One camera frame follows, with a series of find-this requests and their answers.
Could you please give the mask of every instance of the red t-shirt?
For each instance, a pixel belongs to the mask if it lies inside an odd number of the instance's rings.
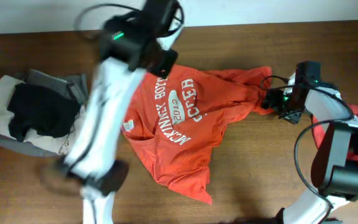
[[[260,81],[270,67],[249,71],[201,72],[176,65],[167,80],[147,74],[136,90],[123,133],[154,180],[169,189],[211,204],[206,192],[209,160],[227,124],[260,107]]]

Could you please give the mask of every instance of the gray cloth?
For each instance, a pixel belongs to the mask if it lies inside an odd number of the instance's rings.
[[[75,100],[79,104],[84,104],[88,98],[85,75],[70,75],[67,77],[53,77],[43,72],[30,69],[25,82],[32,85],[43,86],[51,89],[64,98]]]
[[[15,139],[11,139],[3,135],[0,135],[0,146],[28,156],[37,156],[37,157],[59,156],[54,152],[43,150],[31,144],[30,142],[18,142]]]

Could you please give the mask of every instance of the wooden table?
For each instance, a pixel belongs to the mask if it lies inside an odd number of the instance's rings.
[[[200,70],[269,65],[289,77],[298,62],[322,63],[322,78],[358,105],[358,21],[192,27],[174,47],[178,63]],[[27,68],[52,75],[91,73],[91,47],[72,32],[0,35],[0,77]],[[213,205],[197,202],[156,184],[128,144],[118,156],[131,165],[116,195],[117,223],[217,223],[236,217],[272,217],[291,205],[305,187],[293,165],[293,144],[310,120],[297,125],[273,116],[250,114],[229,125],[213,150],[207,187]],[[306,175],[316,148],[311,134],[300,147]],[[80,223],[81,200],[51,194],[39,184],[41,158],[0,147],[0,224]],[[358,223],[358,201],[332,214]]]

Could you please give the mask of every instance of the brown wood surface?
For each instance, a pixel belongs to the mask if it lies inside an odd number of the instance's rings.
[[[319,61],[323,79],[334,82],[348,103],[358,105],[358,21],[192,27],[183,31],[174,48],[180,54],[179,64],[200,70],[268,65],[275,75],[289,77],[298,62]],[[92,48],[72,32],[0,35],[0,78],[27,68],[51,75],[90,74],[93,61]],[[305,189],[293,165],[293,144],[309,123],[306,116],[292,125],[250,114],[229,125],[209,164],[207,191],[213,205],[156,184],[128,144],[122,143],[118,156],[129,161],[131,169],[117,193],[114,220],[217,223],[272,217]],[[307,176],[315,152],[307,134],[300,152]],[[81,222],[79,198],[54,195],[40,186],[35,168],[43,161],[0,147],[0,224]],[[358,201],[332,217],[358,223]]]

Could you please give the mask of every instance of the white wall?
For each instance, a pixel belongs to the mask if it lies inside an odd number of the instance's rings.
[[[72,30],[85,7],[114,2],[142,7],[145,0],[0,0],[0,33]],[[187,26],[358,19],[358,0],[180,0]],[[114,13],[90,14],[85,29],[97,29]]]

